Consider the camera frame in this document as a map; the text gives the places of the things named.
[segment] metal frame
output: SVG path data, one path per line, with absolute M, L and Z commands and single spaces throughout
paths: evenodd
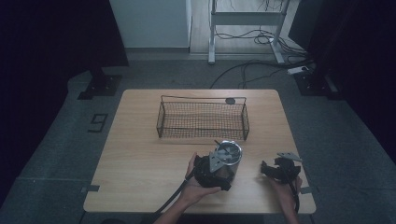
M 271 48 L 276 56 L 278 63 L 284 63 L 278 44 L 280 31 L 285 21 L 289 2 L 280 12 L 217 12 L 216 1 L 212 0 L 212 11 L 210 13 L 210 37 L 209 37 L 209 64 L 215 63 L 215 27 L 217 25 L 274 25 L 276 32 L 274 38 L 270 38 Z

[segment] wooden table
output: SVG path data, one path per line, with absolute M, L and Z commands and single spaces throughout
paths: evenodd
M 205 156 L 216 147 L 213 138 L 159 138 L 156 124 L 161 95 L 247 97 L 250 132 L 247 141 L 236 141 L 244 154 L 231 189 L 204 197 L 187 213 L 280 213 L 260 166 L 262 161 L 273 166 L 277 152 L 298 152 L 278 93 L 273 90 L 125 91 L 92 180 L 93 186 L 100 187 L 88 193 L 86 211 L 155 212 L 183 181 L 193 152 Z M 300 177 L 307 187 L 303 169 Z M 300 204 L 301 214 L 316 210 L 310 193 L 300 194 Z

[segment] white wall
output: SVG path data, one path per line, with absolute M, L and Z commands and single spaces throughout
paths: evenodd
M 110 0 L 125 48 L 188 48 L 191 0 Z

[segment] black curtain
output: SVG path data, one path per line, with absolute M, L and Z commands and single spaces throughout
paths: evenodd
M 332 79 L 396 162 L 396 3 L 360 0 L 340 37 Z
M 67 81 L 128 66 L 108 0 L 0 3 L 0 202 L 55 119 Z

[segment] black cable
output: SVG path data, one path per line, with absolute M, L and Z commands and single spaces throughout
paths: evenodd
M 233 1 L 232 0 L 230 0 L 230 5 L 233 8 L 233 11 L 236 11 L 235 8 L 233 7 Z
M 246 70 L 248 69 L 248 66 L 249 65 L 251 65 L 251 63 L 253 63 L 253 62 L 259 62 L 260 60 L 250 60 L 250 61 L 248 61 L 244 66 L 241 66 L 241 77 L 242 77 L 242 82 L 241 83 L 239 83 L 238 84 L 238 89 L 239 89 L 239 85 L 240 84 L 244 84 L 243 85 L 243 87 L 242 87 L 242 89 L 246 89 L 247 88 L 247 86 L 246 86 L 246 79 L 247 79 L 247 72 L 246 72 Z
M 282 70 L 285 70 L 285 68 L 278 69 L 278 70 L 276 70 L 275 72 L 272 72 L 272 73 L 271 73 L 270 75 L 268 75 L 268 76 L 256 77 L 256 78 L 253 78 L 253 79 L 251 79 L 251 80 L 245 81 L 245 84 L 244 84 L 244 82 L 240 82 L 240 83 L 238 84 L 238 89 L 239 89 L 239 86 L 240 86 L 241 84 L 244 84 L 244 86 L 245 86 L 245 88 L 246 88 L 246 87 L 247 87 L 246 83 L 249 83 L 249 82 L 252 82 L 252 81 L 256 81 L 256 80 L 259 80 L 259 79 L 262 79 L 262 78 L 265 78 L 265 77 L 271 77 L 273 74 L 278 73 L 278 72 L 280 72 L 280 71 L 282 71 Z
M 81 224 L 82 223 L 82 219 L 85 217 L 85 214 L 86 214 L 87 212 L 83 209 L 83 213 L 82 213 L 82 215 L 81 215 L 81 218 L 79 219 L 79 222 L 78 222 L 78 224 Z
M 217 0 L 212 0 L 212 1 L 215 1 L 215 11 L 216 11 L 216 10 L 217 10 L 217 6 L 218 6 L 218 1 L 217 1 Z M 266 0 L 266 1 L 265 1 L 265 5 L 266 5 L 266 6 L 265 6 L 265 11 L 267 11 L 267 9 L 268 9 L 268 7 L 269 7 L 269 0 Z M 207 6 L 208 6 L 209 14 L 210 14 L 210 11 L 211 11 L 211 9 L 210 9 L 210 1 L 208 1 L 208 5 L 207 5 Z M 281 11 L 281 9 L 282 9 L 282 6 L 283 6 L 283 0 L 281 0 L 281 3 L 280 3 L 279 6 L 278 6 L 278 7 L 280 7 L 280 11 Z M 278 7 L 275 7 L 275 2 L 274 2 L 274 6 L 272 7 L 272 9 L 274 10 L 274 9 L 276 9 L 276 8 L 278 8 Z M 209 17 L 208 17 L 208 21 L 209 21 L 209 28 L 210 28 L 210 27 L 211 27 L 210 15 L 209 15 Z M 253 33 L 253 32 L 260 32 L 260 33 L 259 33 L 258 35 L 255 35 L 255 36 L 246 36 L 246 35 L 251 34 L 251 33 Z M 252 30 L 252 31 L 249 31 L 249 32 L 247 32 L 247 33 L 245 33 L 245 34 L 242 34 L 242 35 L 220 34 L 220 33 L 218 33 L 218 30 L 216 29 L 216 26 L 215 26 L 215 33 L 216 33 L 216 36 L 217 36 L 218 38 L 220 38 L 220 39 L 234 39 L 234 38 L 240 38 L 240 39 L 254 39 L 254 42 L 255 42 L 256 44 L 261 44 L 261 45 L 268 45 L 268 44 L 271 44 L 271 41 L 270 41 L 269 38 L 274 38 L 274 34 L 262 30 L 262 27 L 261 27 L 261 26 L 260 26 L 260 29 L 259 29 L 259 30 Z M 262 41 L 261 41 L 261 38 L 266 38 L 267 41 L 262 42 Z M 282 37 L 279 37 L 279 38 L 278 38 L 278 43 L 279 43 L 280 47 L 281 47 L 285 52 L 298 54 L 298 55 L 300 55 L 300 56 L 307 56 L 305 50 L 303 50 L 303 49 L 296 49 L 296 48 L 290 47 Z
M 312 63 L 313 61 L 311 59 L 306 59 L 306 60 L 302 60 L 299 61 L 297 63 L 292 63 L 292 64 L 279 64 L 279 63 L 270 63 L 270 62 L 266 62 L 266 61 L 257 61 L 257 62 L 251 62 L 251 63 L 241 63 L 238 65 L 235 65 L 229 69 L 227 69 L 226 71 L 224 71 L 223 73 L 221 73 L 216 79 L 215 81 L 213 81 L 212 85 L 210 85 L 209 89 L 213 89 L 213 86 L 216 84 L 216 82 L 219 81 L 219 79 L 221 79 L 225 74 L 227 74 L 229 71 L 237 68 L 237 67 L 241 67 L 241 66 L 245 66 L 247 64 L 264 64 L 264 65 L 269 65 L 269 66 L 273 66 L 273 67 L 277 67 L 277 68 L 282 68 L 282 69 L 288 69 L 288 68 L 292 68 L 292 67 L 296 67 L 296 66 L 302 66 L 302 65 L 306 65 L 308 63 Z
M 166 201 L 166 203 L 163 204 L 163 206 L 161 206 L 161 208 L 159 208 L 154 213 L 154 215 L 159 215 L 161 213 L 161 211 L 163 209 L 165 209 L 165 207 L 168 206 L 169 203 L 171 203 L 176 198 L 176 196 L 184 189 L 184 187 L 187 185 L 187 183 L 189 183 L 189 180 L 194 176 L 194 170 L 195 170 L 195 167 L 194 167 L 194 169 L 192 169 L 191 173 L 188 176 L 186 176 L 183 183 L 181 183 L 180 187 L 178 187 L 178 189 L 175 191 L 175 193 L 168 199 L 168 201 Z
M 293 186 L 293 184 L 291 183 L 291 181 L 289 179 L 288 174 L 286 174 L 285 169 L 283 169 L 282 166 L 279 166 L 279 167 L 283 171 L 283 174 L 285 175 L 286 179 L 288 179 L 288 183 L 289 183 L 289 186 L 291 188 L 291 193 L 293 194 L 294 201 L 296 202 L 296 206 L 294 207 L 294 210 L 296 211 L 296 213 L 298 213 L 298 210 L 300 209 L 300 198 L 298 197 L 298 192 L 297 192 L 297 189 L 296 189 L 297 186 L 296 186 L 296 188 Z
M 262 0 L 262 3 L 259 5 L 259 7 L 257 8 L 256 11 L 259 11 L 260 7 L 262 7 L 262 5 L 264 4 L 265 0 Z
M 282 7 L 283 7 L 283 0 L 281 0 L 280 2 L 279 11 L 282 11 Z

